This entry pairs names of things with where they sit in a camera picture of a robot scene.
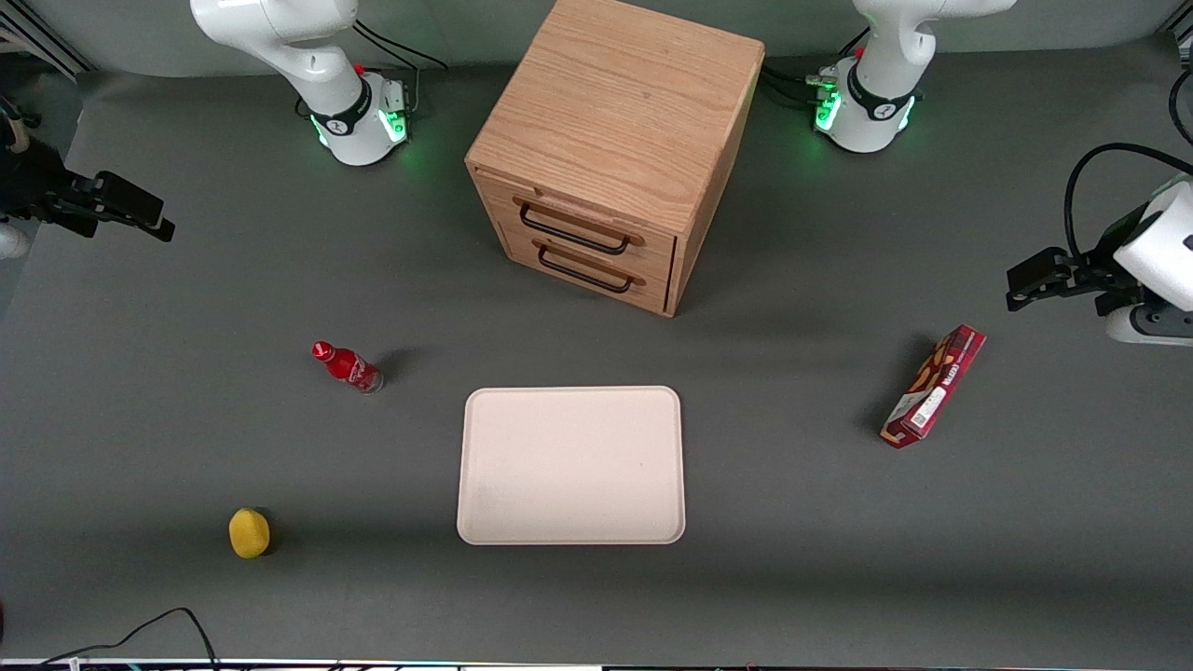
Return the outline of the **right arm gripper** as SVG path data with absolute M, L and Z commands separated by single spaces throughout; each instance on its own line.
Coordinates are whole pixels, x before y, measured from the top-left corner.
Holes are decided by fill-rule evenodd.
M 51 204 L 57 192 L 72 186 L 72 202 L 92 220 L 89 238 L 95 238 L 99 224 L 123 224 L 144 232 L 157 241 L 169 242 L 175 224 L 163 217 L 163 201 L 132 181 L 98 171 L 94 177 L 72 178 L 64 170 L 57 149 L 30 140 L 24 152 L 16 153 L 4 144 L 1 150 L 1 222 L 12 218 L 38 220 L 43 224 L 73 226 L 72 218 L 54 213 Z

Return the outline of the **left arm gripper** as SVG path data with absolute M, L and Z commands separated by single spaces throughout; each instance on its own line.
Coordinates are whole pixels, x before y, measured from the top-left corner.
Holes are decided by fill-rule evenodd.
M 1007 271 L 1007 308 L 1020 310 L 1041 300 L 1096 294 L 1096 313 L 1108 318 L 1113 310 L 1145 302 L 1146 290 L 1180 310 L 1191 310 L 1189 235 L 1189 179 L 1172 179 L 1104 230 L 1100 250 L 1114 267 L 1104 254 L 1044 248 Z

